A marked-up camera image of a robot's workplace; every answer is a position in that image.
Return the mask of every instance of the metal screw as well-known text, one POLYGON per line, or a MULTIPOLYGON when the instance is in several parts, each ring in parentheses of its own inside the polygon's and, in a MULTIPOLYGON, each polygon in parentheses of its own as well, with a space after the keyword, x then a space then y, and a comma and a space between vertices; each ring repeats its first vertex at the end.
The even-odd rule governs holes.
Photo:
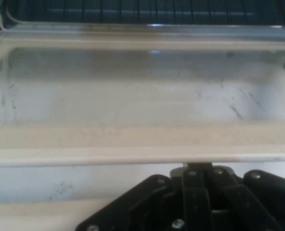
POLYGON ((188 173, 190 176, 195 176, 197 173, 195 172, 195 171, 189 171, 189 173, 188 173))
POLYGON ((223 170, 220 169, 220 168, 216 168, 216 169, 214 170, 214 172, 215 172, 216 174, 222 174, 222 173, 223 173, 223 170))
POLYGON ((87 231, 99 231, 99 227, 97 225, 89 225, 87 231))
POLYGON ((176 219, 172 223, 172 228, 174 228, 176 230, 180 230, 184 225, 185 225, 185 222, 182 219, 176 219))
POLYGON ((158 184, 164 184, 165 183, 165 180, 163 178, 158 178, 157 179, 157 183, 158 184))
POLYGON ((257 173, 257 172, 252 172, 252 173, 251 173, 251 176, 252 176, 253 178, 256 178, 256 179, 259 179, 259 178, 261 177, 261 175, 260 175, 259 173, 257 173))

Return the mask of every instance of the scratch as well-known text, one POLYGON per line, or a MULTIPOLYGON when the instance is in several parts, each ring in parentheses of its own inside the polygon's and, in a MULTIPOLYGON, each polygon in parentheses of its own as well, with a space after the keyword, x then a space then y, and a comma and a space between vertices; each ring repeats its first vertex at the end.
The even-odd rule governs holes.
POLYGON ((238 110, 233 107, 232 105, 229 105, 231 110, 234 111, 234 113, 237 115, 237 117, 240 119, 240 120, 244 120, 244 118, 242 117, 242 115, 238 112, 238 110))
POLYGON ((250 97, 253 99, 253 101, 257 104, 257 106, 262 108, 262 105, 260 104, 260 102, 254 97, 253 94, 249 93, 250 97))
POLYGON ((4 95, 2 96, 1 105, 2 105, 2 106, 5 106, 5 105, 6 105, 6 100, 5 100, 5 98, 4 98, 4 95))
POLYGON ((239 91, 242 93, 242 95, 247 99, 247 95, 245 94, 244 90, 242 88, 239 88, 239 91))

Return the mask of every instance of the dirt mark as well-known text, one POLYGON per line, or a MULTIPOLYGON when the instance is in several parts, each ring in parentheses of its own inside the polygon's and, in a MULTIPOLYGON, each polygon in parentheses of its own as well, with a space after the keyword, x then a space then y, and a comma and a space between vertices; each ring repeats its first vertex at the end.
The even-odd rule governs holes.
POLYGON ((242 95, 244 96, 244 98, 247 99, 247 95, 246 95, 246 93, 244 92, 244 90, 243 90, 242 88, 239 88, 238 90, 242 93, 242 95))
POLYGON ((60 182, 59 184, 54 185, 54 188, 56 188, 56 189, 54 190, 53 195, 49 197, 50 200, 52 200, 53 198, 57 198, 60 195, 63 195, 65 193, 68 193, 74 187, 73 187, 73 185, 68 184, 66 182, 60 182))
POLYGON ((233 51, 228 51, 227 54, 226 54, 226 56, 227 56, 228 59, 231 59, 234 55, 235 55, 235 54, 234 54, 233 51))
POLYGON ((5 106, 5 105, 6 105, 6 100, 5 100, 4 95, 2 96, 1 105, 2 105, 2 106, 5 106))
POLYGON ((231 110, 237 115, 237 117, 240 119, 240 120, 244 120, 244 118, 242 117, 242 115, 238 112, 238 110, 233 107, 232 105, 229 105, 229 107, 231 108, 231 110))
POLYGON ((202 94, 199 90, 197 90, 197 95, 198 95, 199 99, 201 99, 202 94))
POLYGON ((15 105, 15 101, 14 100, 12 100, 12 109, 16 110, 16 105, 15 105))
POLYGON ((259 106, 260 108, 262 108, 261 103, 254 97, 254 95, 251 93, 249 93, 249 95, 253 99, 253 101, 256 103, 256 105, 259 106))

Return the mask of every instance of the black grille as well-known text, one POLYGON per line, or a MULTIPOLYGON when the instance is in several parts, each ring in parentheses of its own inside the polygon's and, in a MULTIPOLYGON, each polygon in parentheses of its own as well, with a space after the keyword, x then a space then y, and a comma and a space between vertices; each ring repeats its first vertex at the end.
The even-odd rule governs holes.
POLYGON ((7 0, 25 22, 285 26, 285 0, 7 0))

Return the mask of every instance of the screw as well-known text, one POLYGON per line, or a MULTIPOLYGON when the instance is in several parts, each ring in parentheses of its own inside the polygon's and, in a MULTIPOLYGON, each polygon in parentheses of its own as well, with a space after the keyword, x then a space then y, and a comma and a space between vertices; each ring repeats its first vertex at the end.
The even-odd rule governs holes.
POLYGON ((163 178, 160 178, 160 177, 159 177, 159 178, 157 179, 157 183, 158 183, 158 184, 164 184, 164 183, 165 183, 165 180, 164 180, 163 178))
POLYGON ((222 174, 222 173, 223 173, 223 170, 220 169, 220 168, 216 168, 216 169, 214 170, 214 172, 215 172, 216 174, 222 174))
POLYGON ((176 219, 172 223, 172 228, 174 228, 176 230, 180 230, 184 225, 185 225, 185 222, 182 219, 176 219))
POLYGON ((259 173, 257 173, 257 172, 251 173, 251 176, 252 176, 253 178, 255 178, 255 179, 259 179, 259 178, 261 177, 261 175, 260 175, 259 173))
POLYGON ((99 227, 97 225, 89 225, 87 231, 99 231, 99 227))
POLYGON ((195 176, 197 173, 195 172, 195 171, 189 171, 189 173, 188 173, 190 176, 195 176))

